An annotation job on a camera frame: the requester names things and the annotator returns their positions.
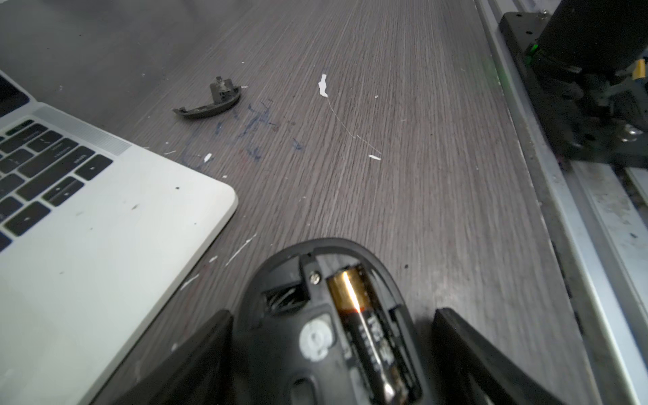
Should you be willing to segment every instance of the keyboard key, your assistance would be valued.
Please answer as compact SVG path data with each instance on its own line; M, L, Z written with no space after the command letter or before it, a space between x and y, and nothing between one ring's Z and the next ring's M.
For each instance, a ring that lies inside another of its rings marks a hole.
M23 122L22 124L16 125L15 127L11 128L9 131L6 132L6 135L7 136L14 135L16 132L24 130L25 128L27 128L28 126L30 126L33 123L34 123L34 121L28 119L27 121Z
M11 245L11 239L7 238L5 234L0 232L0 251L5 250L9 245Z
M95 154L85 146L79 146L67 154L63 159L53 164L46 171L42 172L27 184L20 187L18 195L27 201L34 199L37 195L52 187L54 183L61 180L66 174L70 173L81 163L85 162L90 156Z
M106 167L110 166L113 161L103 155L96 155L90 159L85 165L81 166L75 174L86 180L92 180L95 176L101 173Z
M27 177L34 177L72 149L76 148L77 145L78 143L65 138L63 141L60 141L50 149L36 156L31 162L21 166L18 171Z
M5 176L0 179L0 198L4 198L7 194L17 189L25 180L21 179L19 176L11 173L9 176Z
M0 222L9 218L11 214L18 211L22 206L23 204L13 197L7 197L0 201Z
M72 194L76 193L83 187L83 183L72 177L66 177L53 189L43 195L43 199L55 207L63 204Z
M25 149L18 149L6 158L0 160L0 172L9 173L32 157L34 157L33 153L28 152Z
M38 138L45 131L47 131L47 128L41 124L32 125L26 130L23 130L17 135L7 139L5 142L0 143L0 150L4 153L10 154L20 146Z
M29 228L36 225L38 221L45 218L50 213L50 209L40 202L31 203L27 208L20 211L6 224L5 228L9 229L15 236L19 237L27 232Z
M29 148L34 152L42 152L52 146L54 142L58 141L62 137L63 135L61 135L60 133L47 131L43 135L28 143L27 146L29 146Z

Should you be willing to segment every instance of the black plastic clip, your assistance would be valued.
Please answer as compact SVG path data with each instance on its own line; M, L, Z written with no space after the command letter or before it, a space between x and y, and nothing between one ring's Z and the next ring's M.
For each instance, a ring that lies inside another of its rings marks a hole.
M214 98L212 104L197 107L193 110L186 110L184 107L174 108L173 112L185 118L207 118L232 108L241 98L241 89L232 84L231 79L224 80L219 76L216 83L209 85L211 96Z

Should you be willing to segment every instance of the black bracket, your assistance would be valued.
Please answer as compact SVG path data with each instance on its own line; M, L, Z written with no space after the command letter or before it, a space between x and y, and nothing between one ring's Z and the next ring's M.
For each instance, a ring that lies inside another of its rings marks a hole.
M185 118L213 117L232 108L241 98L240 87L234 86L231 79L223 81L219 76L216 78L216 83L210 84L209 88L214 99L212 104L193 110L186 110L184 107L174 108L173 112Z
M436 310L432 348L448 404L564 405L451 308Z

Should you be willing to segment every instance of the gray wood grain surface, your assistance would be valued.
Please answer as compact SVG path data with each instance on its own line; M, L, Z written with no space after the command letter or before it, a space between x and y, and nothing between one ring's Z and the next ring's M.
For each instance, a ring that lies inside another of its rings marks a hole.
M97 403L234 310L272 253L332 236L381 258L423 336L453 307L566 402L598 402L471 0L10 0L0 69L240 198ZM209 101L216 76L246 86L236 108L171 112Z

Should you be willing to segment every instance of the laptop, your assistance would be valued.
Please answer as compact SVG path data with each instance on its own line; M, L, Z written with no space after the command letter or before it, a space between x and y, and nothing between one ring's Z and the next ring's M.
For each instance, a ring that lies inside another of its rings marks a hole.
M237 195L1 71L0 156L0 404L86 404Z

